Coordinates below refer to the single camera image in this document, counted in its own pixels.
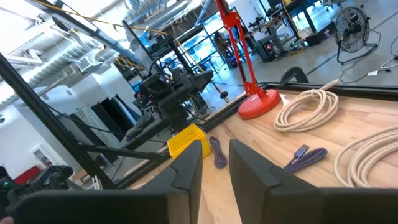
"concrete floor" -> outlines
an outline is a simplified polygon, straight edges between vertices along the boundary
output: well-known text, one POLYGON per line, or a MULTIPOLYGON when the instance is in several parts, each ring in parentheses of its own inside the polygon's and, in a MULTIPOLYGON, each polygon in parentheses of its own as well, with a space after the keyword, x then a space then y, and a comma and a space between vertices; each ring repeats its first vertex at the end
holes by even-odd
MULTIPOLYGON (((359 5, 362 2, 364 4, 363 11, 371 18, 371 28, 382 34, 381 43, 375 52, 362 59, 353 68, 345 71, 343 80, 346 82, 355 80, 368 72, 379 69, 383 62, 392 57, 390 54, 390 45, 394 38, 398 36, 398 29, 396 29, 397 25, 394 24, 395 21, 398 20, 398 1, 368 0, 364 2, 363 0, 349 0, 345 2, 343 6, 359 5)), ((315 9, 311 9, 310 14, 315 26, 318 28, 328 23, 330 15, 333 14, 333 9, 331 9, 331 12, 329 13, 326 12, 324 7, 318 6, 315 9)), ((296 17, 294 18, 294 21, 298 24, 298 28, 303 29, 308 27, 305 17, 300 15, 300 18, 300 21, 298 21, 296 17)), ((371 33, 368 42, 377 42, 377 34, 371 33)), ((345 58, 355 57, 364 51, 365 49, 362 49, 355 54, 343 53, 341 59, 344 60, 345 58)), ((278 82, 280 81, 281 76, 289 68, 298 66, 307 74, 310 83, 326 84, 339 77, 342 69, 352 65, 347 64, 344 65, 344 67, 341 66, 336 61, 336 54, 337 44, 335 39, 330 37, 320 45, 309 47, 299 54, 285 57, 278 61, 262 63, 261 59, 257 55, 252 56, 251 60, 254 73, 259 82, 278 82)), ((244 64, 243 67, 249 80, 248 67, 246 64, 244 64)), ((365 77, 364 79, 356 83, 351 83, 350 85, 398 85, 398 76, 396 74, 398 74, 398 67, 393 68, 391 73, 380 72, 379 75, 365 77)), ((223 91, 228 91, 228 98, 230 100, 233 100, 244 91, 238 68, 229 70, 226 65, 219 68, 218 74, 214 74, 213 81, 216 82, 223 91)), ((209 84, 206 87, 202 96, 209 106, 219 108, 225 104, 225 101, 220 98, 219 93, 212 84, 209 84)), ((157 138, 161 140, 167 140, 170 138, 169 131, 165 130, 164 132, 165 133, 162 133, 160 137, 157 138)), ((147 142, 145 145, 141 146, 138 151, 147 152, 151 151, 151 149, 158 150, 160 146, 161 144, 158 143, 147 142)), ((126 158, 120 168, 118 168, 121 161, 122 158, 116 161, 112 167, 108 167, 105 170, 110 177, 115 175, 114 180, 123 178, 125 173, 141 160, 126 158)))

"wooden tabletop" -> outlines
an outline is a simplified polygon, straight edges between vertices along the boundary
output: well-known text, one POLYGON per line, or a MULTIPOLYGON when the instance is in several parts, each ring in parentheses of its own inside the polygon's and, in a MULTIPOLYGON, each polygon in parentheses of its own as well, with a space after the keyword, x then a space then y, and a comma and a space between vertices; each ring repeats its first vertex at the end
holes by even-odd
MULTIPOLYGON (((274 129, 274 118, 282 105, 298 93, 281 91, 280 95, 281 103, 267 114, 249 121, 243 121, 235 114, 208 134, 218 137, 226 156, 229 140, 238 139, 281 167, 293 158, 293 153, 303 144, 310 146, 309 151, 324 147, 328 150, 324 160, 295 175, 317 187, 341 187, 333 173, 333 158, 338 150, 357 138, 398 124, 398 102, 341 97, 336 116, 325 125, 304 133, 281 133, 274 129)), ((289 121, 308 116, 314 107, 316 103, 301 107, 289 121)), ((341 160, 340 171, 344 176, 352 154, 353 151, 349 151, 341 160)), ((151 180, 171 161, 153 170, 131 188, 151 180)), ((388 155, 373 167, 369 182, 379 187, 398 187, 398 179, 395 178, 397 173, 398 152, 388 155)), ((214 154, 203 160, 199 223, 241 223, 229 167, 217 169, 214 166, 214 154)))

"beige cable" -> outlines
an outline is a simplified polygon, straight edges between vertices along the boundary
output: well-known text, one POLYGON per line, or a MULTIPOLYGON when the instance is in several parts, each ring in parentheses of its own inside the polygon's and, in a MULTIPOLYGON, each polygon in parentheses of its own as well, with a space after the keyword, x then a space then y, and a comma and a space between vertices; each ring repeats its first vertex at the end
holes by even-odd
POLYGON ((328 122, 337 112, 338 97, 336 94, 326 90, 333 87, 338 82, 339 79, 333 80, 319 90, 307 90, 299 94, 298 97, 294 98, 288 105, 280 110, 274 121, 275 129, 278 131, 302 132, 317 128, 328 122), (289 116, 297 107, 312 100, 319 100, 320 102, 318 108, 309 117, 294 123, 288 122, 289 116), (319 116, 325 105, 328 106, 327 112, 319 116))
POLYGON ((372 166, 384 156, 398 150, 398 125, 393 125, 369 136, 357 139, 338 151, 333 162, 333 172, 337 179, 347 187, 372 187, 368 173, 372 166), (354 146, 363 143, 351 158, 347 180, 340 176, 338 164, 343 154, 354 146))

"desk fan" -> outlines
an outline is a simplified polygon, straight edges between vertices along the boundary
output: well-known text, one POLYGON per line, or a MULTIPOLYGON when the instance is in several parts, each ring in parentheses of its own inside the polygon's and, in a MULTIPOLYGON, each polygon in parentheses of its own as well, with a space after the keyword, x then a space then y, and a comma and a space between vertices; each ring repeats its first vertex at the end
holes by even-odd
POLYGON ((365 57, 378 47, 378 44, 368 43, 369 33, 371 31, 369 28, 369 20, 370 18, 357 7, 347 7, 338 14, 335 21, 335 40, 338 45, 337 61, 340 64, 365 57), (340 60, 341 50, 348 53, 355 53, 364 46, 371 48, 358 57, 351 58, 344 62, 340 60))

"yellow container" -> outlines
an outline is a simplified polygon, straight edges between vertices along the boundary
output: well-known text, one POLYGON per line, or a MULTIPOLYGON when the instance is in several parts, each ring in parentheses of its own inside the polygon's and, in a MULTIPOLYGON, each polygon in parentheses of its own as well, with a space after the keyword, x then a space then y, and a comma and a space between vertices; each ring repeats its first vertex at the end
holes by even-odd
POLYGON ((167 141, 169 153, 173 159, 177 158, 194 140, 201 140, 203 158, 211 153, 206 134, 195 124, 191 124, 167 141))

